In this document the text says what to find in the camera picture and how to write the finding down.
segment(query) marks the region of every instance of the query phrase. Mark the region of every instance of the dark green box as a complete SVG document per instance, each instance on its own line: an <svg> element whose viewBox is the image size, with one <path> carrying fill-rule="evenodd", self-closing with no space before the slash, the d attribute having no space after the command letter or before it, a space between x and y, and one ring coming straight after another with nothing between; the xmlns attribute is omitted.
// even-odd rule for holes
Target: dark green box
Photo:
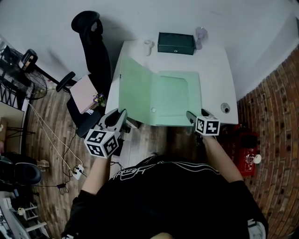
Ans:
<svg viewBox="0 0 299 239"><path fill-rule="evenodd" d="M192 35L159 32L158 52L193 55L194 48Z"/></svg>

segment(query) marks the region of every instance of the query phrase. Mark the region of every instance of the power strip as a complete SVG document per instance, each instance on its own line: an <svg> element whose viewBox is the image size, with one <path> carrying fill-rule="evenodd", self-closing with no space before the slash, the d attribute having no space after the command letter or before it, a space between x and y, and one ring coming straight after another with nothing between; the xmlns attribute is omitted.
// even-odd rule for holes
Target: power strip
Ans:
<svg viewBox="0 0 299 239"><path fill-rule="evenodd" d="M84 171L84 167L82 166L82 164L79 164L78 167L76 167L76 170L73 172L74 178L79 180L83 171Z"/></svg>

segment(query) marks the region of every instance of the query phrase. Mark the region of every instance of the person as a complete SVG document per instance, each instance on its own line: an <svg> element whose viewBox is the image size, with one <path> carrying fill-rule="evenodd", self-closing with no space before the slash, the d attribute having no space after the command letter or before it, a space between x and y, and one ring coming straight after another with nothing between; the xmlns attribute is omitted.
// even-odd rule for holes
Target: person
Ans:
<svg viewBox="0 0 299 239"><path fill-rule="evenodd" d="M239 170L216 139L203 143L209 164L155 155L110 180L110 160L96 159L62 237L266 238Z"/></svg>

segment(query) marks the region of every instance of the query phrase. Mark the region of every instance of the cable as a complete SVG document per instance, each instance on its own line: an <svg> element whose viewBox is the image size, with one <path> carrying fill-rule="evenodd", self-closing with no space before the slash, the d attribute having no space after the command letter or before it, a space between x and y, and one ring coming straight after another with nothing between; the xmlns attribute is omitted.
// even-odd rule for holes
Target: cable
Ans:
<svg viewBox="0 0 299 239"><path fill-rule="evenodd" d="M82 170L79 170L79 172L80 172L81 174L83 174L85 177L87 177L87 176L82 172Z"/></svg>
<svg viewBox="0 0 299 239"><path fill-rule="evenodd" d="M30 103L28 103L30 105L30 107L35 111L35 113L41 118L41 120L44 122L44 124L49 128L49 130L58 138L58 140L63 143L65 146L67 146L63 141L61 141L61 139L53 132L53 130L47 125L47 123L43 120L43 118L39 115L39 113L36 111L36 109L33 107L33 105L31 105ZM72 154L81 162L82 166L83 166L83 162L81 159L79 159L72 150L70 150L72 152Z"/></svg>
<svg viewBox="0 0 299 239"><path fill-rule="evenodd" d="M114 161L110 162L110 166L115 165L115 164L118 164L120 166L121 170L123 170L123 166L119 162L114 162Z"/></svg>
<svg viewBox="0 0 299 239"><path fill-rule="evenodd" d="M76 127L76 130L75 130L75 134L74 134L74 136L72 137L71 142L70 142L69 146L67 147L67 150L65 151L64 155L63 155L63 158L64 158L64 156L66 155L67 151L69 151L69 149L70 149L70 147L71 147L71 143L73 142L73 139L74 139L75 136L76 136L76 133L77 133L77 127ZM72 175L70 174L70 170L68 170L68 172L69 172L68 175L64 172L64 162L63 162L63 161L61 162L61 168L62 168L62 172L63 172L63 174L66 175L67 177L69 177L69 181L70 181L70 180L71 180L71 177L73 176L73 172L74 172L75 167L74 167L73 170L72 170Z"/></svg>
<svg viewBox="0 0 299 239"><path fill-rule="evenodd" d="M57 184L56 186L43 186L43 185L33 185L34 187L42 187L42 188L58 188L59 189L59 193L60 195L64 195L65 193L69 192L69 189L66 187L67 183L61 183L61 184Z"/></svg>
<svg viewBox="0 0 299 239"><path fill-rule="evenodd" d="M47 132L46 132L46 130L45 130L45 128L43 127L43 124L41 123L41 121L40 121L40 119L39 119L39 117L37 117L37 119L38 119L38 121L40 122L40 124L41 124L41 126L42 126L42 128L43 128L43 130L45 131L45 133L46 133L46 136L48 137L48 139L50 140L50 142L51 142L51 144L52 144L52 146L54 147L54 149L57 151L57 153L59 154L59 156L61 157L61 159L65 162L65 164L67 165L67 167L71 170L71 168L70 168L70 166L69 166L69 164L64 160L64 158L61 156L61 154L59 153L59 151L57 150L57 148L54 146L54 144L52 143L52 141L51 141L51 139L50 139L50 137L48 136L48 134L47 134Z"/></svg>
<svg viewBox="0 0 299 239"><path fill-rule="evenodd" d="M64 92L66 92L66 93L69 93L68 91L66 91L64 88L62 88L62 90L64 91ZM69 93L70 94L70 96L71 96L71 93Z"/></svg>
<svg viewBox="0 0 299 239"><path fill-rule="evenodd" d="M30 104L30 103L28 103L29 105L30 105L30 107L33 109L33 111L35 112L35 114L37 115L37 117L38 117L38 119L40 118L43 122L44 122L44 124L49 128L49 130L58 138L58 140L61 142L61 143L63 143L66 147L68 147L64 142L62 142L61 141L61 139L53 132L53 130L46 124L46 122L42 119L42 117L39 115L39 113L36 111L36 109ZM82 160L81 159L79 159L76 155L75 155L75 153L71 150L71 149L69 149L71 152L72 152L72 154L81 162L81 164L82 164L82 166L83 166L83 162L82 162Z"/></svg>

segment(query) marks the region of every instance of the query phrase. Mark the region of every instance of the white cord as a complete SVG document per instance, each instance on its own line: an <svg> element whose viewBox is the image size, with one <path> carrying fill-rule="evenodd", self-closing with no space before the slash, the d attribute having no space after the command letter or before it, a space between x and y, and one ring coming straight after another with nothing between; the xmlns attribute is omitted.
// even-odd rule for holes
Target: white cord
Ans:
<svg viewBox="0 0 299 239"><path fill-rule="evenodd" d="M30 104L30 103L28 103L30 106L31 106L31 108L35 111L35 113L37 114L37 117L38 118L40 118L43 122L44 122L44 124L49 128L49 130L58 138L58 140L60 141L60 142L62 142L61 141L61 139L53 132L53 130L46 124L46 122L42 119L42 117L39 115L39 113L36 111L36 109ZM72 154L81 162L81 164L82 164L82 166L83 166L83 162L82 162L82 160L81 159L79 159L75 154L74 154L74 152L65 144L65 143L63 143L71 152L72 152Z"/></svg>
<svg viewBox="0 0 299 239"><path fill-rule="evenodd" d="M50 137L48 136L48 134L47 134L47 132L46 132L46 130L45 130L45 128L43 127L43 124L42 124L42 122L40 121L40 119L39 119L39 117L38 117L38 115L36 114L36 116L37 116L37 119L38 119L38 121L40 122L40 124L41 124L41 126L42 126L42 128L43 128L43 130L44 130L44 132L46 133L46 135L47 135L47 137L48 137L48 139L50 140L50 142L51 142L51 144L52 144L52 146L54 147L54 149L57 151L57 153L59 154L59 156L62 158L62 160L65 162L65 164L67 165L67 167L70 169L70 171L71 171L71 174L73 175L73 171L71 170L71 168L70 168L70 166L69 166L69 164L64 160L64 158L61 156L61 154L59 153L59 151L57 150L57 148L54 146L54 144L52 143L52 141L51 141L51 139L50 139Z"/></svg>

